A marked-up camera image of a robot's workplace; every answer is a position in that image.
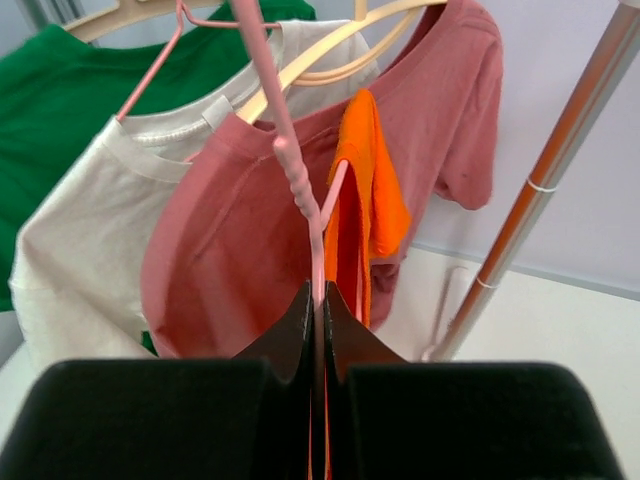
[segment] orange towel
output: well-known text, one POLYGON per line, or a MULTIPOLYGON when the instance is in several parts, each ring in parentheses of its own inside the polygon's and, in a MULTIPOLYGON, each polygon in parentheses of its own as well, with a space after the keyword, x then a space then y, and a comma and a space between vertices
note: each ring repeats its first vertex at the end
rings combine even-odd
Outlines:
POLYGON ((368 90, 353 97, 342 118, 329 183, 342 160, 349 166, 325 233, 325 274, 327 280, 336 282, 355 314, 360 269, 362 323, 369 327, 369 261, 395 253, 411 217, 387 151, 375 99, 368 90))

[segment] fabric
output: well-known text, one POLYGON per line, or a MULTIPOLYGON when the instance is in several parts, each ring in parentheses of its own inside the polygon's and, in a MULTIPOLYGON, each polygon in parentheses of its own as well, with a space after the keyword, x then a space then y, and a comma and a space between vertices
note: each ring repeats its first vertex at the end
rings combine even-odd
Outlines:
MULTIPOLYGON (((282 22, 269 38, 282 67, 345 21, 282 22)), ((337 68, 368 51, 351 37, 314 66, 337 68)), ((295 116, 349 98, 377 65, 339 83, 291 87, 295 116)), ((147 356, 140 266, 157 218, 191 167, 184 162, 234 108, 258 91, 252 65, 211 95, 175 111, 111 119, 18 235, 13 302, 38 367, 65 358, 147 356)), ((228 195, 231 185, 217 196, 228 195)))
MULTIPOLYGON (((269 22, 315 19, 303 0, 260 5, 269 22)), ((233 15, 225 3, 211 18, 233 15)), ((0 311, 11 310, 7 280, 18 229, 122 106, 162 47, 94 48, 50 25, 0 61, 0 311)), ((193 102, 248 61, 237 30, 196 28, 180 39, 132 113, 193 102)))
MULTIPOLYGON (((367 87, 412 218, 398 252, 371 261, 372 328, 389 314, 431 194, 469 209, 489 201, 501 80, 493 19, 473 0, 449 0, 426 10, 367 87)), ((348 103, 294 122, 320 204, 348 103)), ((275 137, 271 123, 227 116, 159 219, 142 288, 160 356, 234 355, 282 316, 309 277, 308 225, 273 153, 275 137)))
POLYGON ((342 161, 348 162, 348 169, 324 236, 325 276, 336 282, 356 316, 357 299, 361 299, 360 320, 369 327, 369 262, 398 250, 411 217, 387 151, 375 99, 367 90, 360 90, 345 111, 329 185, 342 161))

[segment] metal pole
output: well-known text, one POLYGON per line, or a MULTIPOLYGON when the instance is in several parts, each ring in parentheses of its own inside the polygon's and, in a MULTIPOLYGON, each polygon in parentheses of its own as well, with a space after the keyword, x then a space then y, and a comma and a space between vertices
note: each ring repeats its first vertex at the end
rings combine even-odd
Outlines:
POLYGON ((450 360, 460 348, 639 49, 640 0, 621 0, 431 360, 450 360))

